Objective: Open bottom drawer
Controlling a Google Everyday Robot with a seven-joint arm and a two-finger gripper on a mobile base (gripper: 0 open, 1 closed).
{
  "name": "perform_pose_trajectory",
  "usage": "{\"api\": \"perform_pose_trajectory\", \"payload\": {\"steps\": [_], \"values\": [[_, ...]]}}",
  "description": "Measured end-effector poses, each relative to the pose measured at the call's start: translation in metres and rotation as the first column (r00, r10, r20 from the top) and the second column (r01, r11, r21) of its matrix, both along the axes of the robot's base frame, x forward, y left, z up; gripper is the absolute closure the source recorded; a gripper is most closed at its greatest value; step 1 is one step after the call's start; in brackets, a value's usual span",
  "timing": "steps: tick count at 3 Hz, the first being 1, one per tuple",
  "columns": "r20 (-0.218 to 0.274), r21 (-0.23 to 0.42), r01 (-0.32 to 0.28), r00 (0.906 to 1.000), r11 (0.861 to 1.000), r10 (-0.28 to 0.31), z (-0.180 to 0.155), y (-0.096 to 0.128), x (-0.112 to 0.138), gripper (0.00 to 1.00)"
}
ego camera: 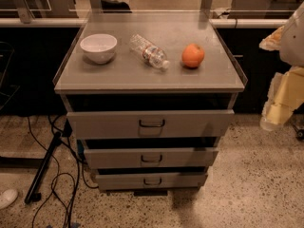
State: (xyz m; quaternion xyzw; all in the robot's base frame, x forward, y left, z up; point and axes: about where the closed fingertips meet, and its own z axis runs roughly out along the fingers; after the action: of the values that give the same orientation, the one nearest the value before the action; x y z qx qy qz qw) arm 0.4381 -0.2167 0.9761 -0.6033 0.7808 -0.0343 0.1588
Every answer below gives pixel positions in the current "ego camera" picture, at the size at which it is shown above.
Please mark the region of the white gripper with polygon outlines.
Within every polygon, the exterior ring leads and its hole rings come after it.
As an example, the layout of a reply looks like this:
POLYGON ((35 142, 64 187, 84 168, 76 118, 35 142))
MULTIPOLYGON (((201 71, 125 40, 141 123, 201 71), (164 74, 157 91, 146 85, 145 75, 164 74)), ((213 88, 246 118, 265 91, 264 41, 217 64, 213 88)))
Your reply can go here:
POLYGON ((304 67, 292 66, 286 73, 276 73, 271 80, 260 127, 274 131, 290 120, 304 104, 304 67))

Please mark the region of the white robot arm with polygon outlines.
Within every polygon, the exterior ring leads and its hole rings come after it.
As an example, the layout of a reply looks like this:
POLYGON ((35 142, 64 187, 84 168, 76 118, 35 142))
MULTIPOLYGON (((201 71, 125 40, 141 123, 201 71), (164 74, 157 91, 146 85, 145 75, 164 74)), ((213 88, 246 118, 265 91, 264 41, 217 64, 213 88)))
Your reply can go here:
POLYGON ((268 90, 260 127, 267 131, 279 129, 304 103, 304 3, 284 26, 264 38, 259 47, 279 51, 280 59, 291 68, 276 73, 268 90))

